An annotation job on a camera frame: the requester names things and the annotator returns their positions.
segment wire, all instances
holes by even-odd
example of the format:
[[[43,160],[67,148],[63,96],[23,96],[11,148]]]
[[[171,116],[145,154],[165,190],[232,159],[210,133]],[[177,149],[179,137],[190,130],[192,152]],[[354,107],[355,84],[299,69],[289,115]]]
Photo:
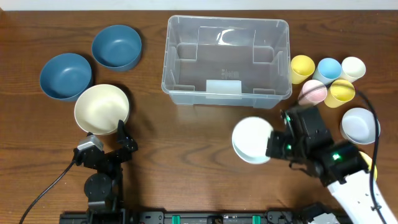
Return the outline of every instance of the wire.
[[[62,177],[67,174],[67,172],[70,170],[70,168],[72,168],[72,166],[76,163],[76,161],[71,161],[71,163],[69,164],[69,166],[62,172],[62,174],[54,181],[52,182],[52,184],[47,187],[47,189],[45,189],[32,203],[31,205],[29,205],[29,207],[27,208],[27,210],[25,211],[24,215],[22,216],[21,220],[19,221],[19,224],[22,224],[27,216],[27,214],[30,212],[30,210],[33,208],[33,206],[35,206],[35,204],[40,200],[40,198],[43,197],[43,195],[45,195],[45,193],[47,193],[52,187],[54,187],[54,185],[56,183],[58,183],[58,181],[60,181],[62,179]]]
[[[369,177],[369,189],[370,189],[371,198],[372,198],[373,205],[374,205],[374,207],[372,209],[377,211],[377,214],[379,215],[379,217],[380,217],[381,221],[383,222],[383,224],[386,224],[387,222],[384,219],[384,217],[383,217],[383,215],[382,215],[382,213],[380,211],[381,207],[379,206],[378,202],[376,201],[376,196],[374,195],[374,170],[375,170],[375,167],[376,167],[377,152],[378,152],[378,149],[379,149],[379,132],[380,132],[376,111],[375,111],[372,103],[370,102],[370,100],[366,97],[366,95],[363,92],[359,91],[358,89],[353,88],[350,85],[343,85],[343,84],[337,84],[337,83],[335,83],[334,85],[335,86],[344,86],[344,87],[347,87],[349,89],[354,90],[364,100],[366,106],[369,108],[369,111],[373,114],[374,126],[376,128],[376,131],[375,131],[375,137],[374,137],[374,149],[373,149],[372,165],[371,165],[370,177]],[[304,97],[308,96],[313,91],[319,90],[319,89],[322,89],[322,88],[324,88],[324,86],[318,86],[318,87],[316,87],[314,89],[311,89],[310,91],[304,93],[301,97],[299,97],[297,102],[299,102]]]

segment pink cup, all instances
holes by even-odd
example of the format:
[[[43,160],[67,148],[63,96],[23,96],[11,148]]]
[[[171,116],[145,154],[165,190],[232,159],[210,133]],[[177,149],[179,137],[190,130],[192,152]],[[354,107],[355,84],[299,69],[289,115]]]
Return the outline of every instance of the pink cup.
[[[318,80],[306,81],[298,96],[300,105],[317,105],[322,102],[328,94],[326,86]]]

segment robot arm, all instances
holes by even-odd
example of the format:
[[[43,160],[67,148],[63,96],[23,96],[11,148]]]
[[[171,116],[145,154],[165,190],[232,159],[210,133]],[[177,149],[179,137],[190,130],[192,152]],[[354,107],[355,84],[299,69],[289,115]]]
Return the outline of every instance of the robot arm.
[[[317,177],[337,199],[353,223],[382,223],[369,189],[368,165],[350,142],[335,144],[316,107],[294,107],[282,112],[287,129],[274,131],[266,155],[305,165],[300,169]],[[374,193],[385,221],[397,223],[376,182]]]

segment wooden table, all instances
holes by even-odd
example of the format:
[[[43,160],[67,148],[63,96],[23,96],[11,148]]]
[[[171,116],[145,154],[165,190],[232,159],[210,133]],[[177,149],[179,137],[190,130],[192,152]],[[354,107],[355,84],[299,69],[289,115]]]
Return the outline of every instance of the wooden table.
[[[282,129],[279,110],[295,101],[302,85],[272,110],[238,106],[177,106],[162,92],[167,19],[174,14],[285,19],[291,56],[361,58],[367,71],[354,84],[374,103],[381,124],[379,187],[398,215],[398,12],[396,11],[109,11],[3,12],[0,16],[0,223],[17,223],[28,207],[66,168],[85,133],[73,117],[74,103],[50,99],[39,74],[52,57],[74,52],[86,57],[95,83],[128,89],[134,109],[127,123],[140,150],[124,164],[130,208],[167,211],[260,211],[338,203],[318,179],[292,171],[285,161],[263,165],[242,161],[231,146],[234,125],[260,116]],[[91,42],[103,28],[126,24],[143,40],[138,66],[126,73],[95,63]],[[337,109],[319,108],[335,140],[344,112],[363,106],[354,100]],[[101,136],[107,151],[115,136]],[[373,145],[361,146],[368,154]],[[85,180],[93,170],[71,171],[28,214],[26,223],[58,223],[63,211],[85,211]]]

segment green tape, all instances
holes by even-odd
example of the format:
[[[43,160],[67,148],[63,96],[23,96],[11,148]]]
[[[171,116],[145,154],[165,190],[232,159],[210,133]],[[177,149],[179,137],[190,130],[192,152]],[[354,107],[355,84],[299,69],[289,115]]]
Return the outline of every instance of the green tape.
[[[261,216],[253,215],[253,224],[261,224]]]
[[[172,216],[172,224],[180,224],[180,216],[179,215]]]

